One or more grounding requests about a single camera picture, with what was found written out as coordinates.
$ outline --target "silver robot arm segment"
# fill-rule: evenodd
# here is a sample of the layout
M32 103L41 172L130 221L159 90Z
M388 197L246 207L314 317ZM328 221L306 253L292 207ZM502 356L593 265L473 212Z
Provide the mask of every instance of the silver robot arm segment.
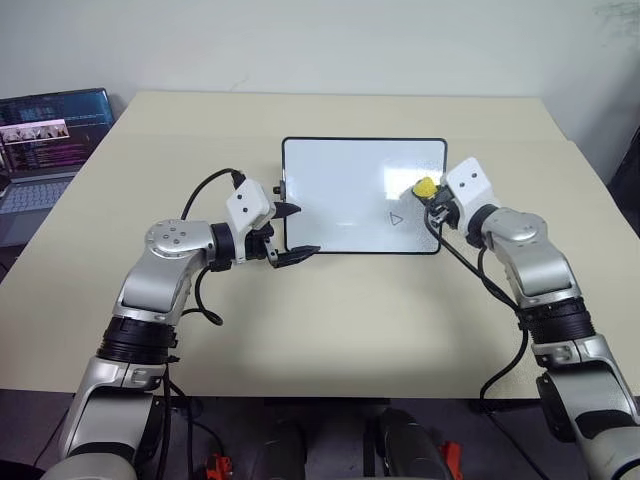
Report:
M536 383L551 432L579 445L591 479L637 475L635 400L605 338L592 326L567 259L549 241L545 221L500 208L474 158L447 173L429 198L417 196L432 227L446 222L504 266L520 324L531 332L536 361L546 369Z
M278 268L319 250L275 250L270 220L300 209L274 203L252 179L243 179L226 207L226 223L170 219L147 231L143 254L122 285L69 409L59 441L63 460L44 480L135 479L134 466L153 456L163 408L152 392L167 363L177 360L169 349L177 344L175 327L193 273L264 258Z

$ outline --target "black ribbed joint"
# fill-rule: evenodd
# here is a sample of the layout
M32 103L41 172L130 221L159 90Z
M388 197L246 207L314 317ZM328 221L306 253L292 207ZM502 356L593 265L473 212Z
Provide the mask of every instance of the black ribbed joint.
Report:
M113 317L96 355L115 362L160 365L170 361L169 348L177 343L171 325Z
M596 334L582 297L526 308L520 311L518 318L521 326L531 332L536 344L577 340Z
M480 207L476 213L473 214L469 225L467 226L467 243L472 247L482 248L484 247L484 239L482 238L482 225L489 216L498 209L495 205L490 203Z

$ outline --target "yellow sponge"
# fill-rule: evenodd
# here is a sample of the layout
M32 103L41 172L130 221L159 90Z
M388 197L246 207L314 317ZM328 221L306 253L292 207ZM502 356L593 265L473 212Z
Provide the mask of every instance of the yellow sponge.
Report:
M413 186L413 193L419 198L431 198L437 191L438 188L430 177L424 177Z

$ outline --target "floor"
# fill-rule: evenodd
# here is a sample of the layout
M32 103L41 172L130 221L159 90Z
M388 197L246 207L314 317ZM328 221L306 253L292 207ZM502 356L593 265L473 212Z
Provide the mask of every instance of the floor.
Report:
M0 459L32 463L71 401L63 393L0 390ZM261 443L277 419L295 418L305 429L309 456L307 478L338 479L362 475L362 437L367 418L385 408L376 402L202 398L198 420L222 438L234 462L234 478L248 479ZM410 412L436 438L462 445L462 471L467 480L535 479L537 476L509 442L463 400L391 400ZM542 412L528 407L499 414L550 478L585 479L575 446L559 443L547 431ZM209 435L195 430L194 457L201 462L213 450ZM186 479L186 422L173 414L167 479ZM51 466L56 444L39 464ZM151 464L145 478L153 478ZM378 476L382 476L380 465Z

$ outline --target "beige table surface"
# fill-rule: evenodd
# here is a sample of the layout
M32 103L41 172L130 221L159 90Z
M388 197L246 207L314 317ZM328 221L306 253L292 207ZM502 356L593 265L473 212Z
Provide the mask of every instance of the beige table surface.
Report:
M640 393L640 242L540 101L167 92L133 100L0 285L0 387L75 391L146 229L221 167L275 185L289 135L444 137L449 166L478 157L504 205L547 220ZM212 184L191 218L222 221L230 192ZM445 251L252 262L203 290L225 325L181 321L172 375L190 394L473 397L519 342L512 314ZM539 373L529 354L492 394L536 396Z

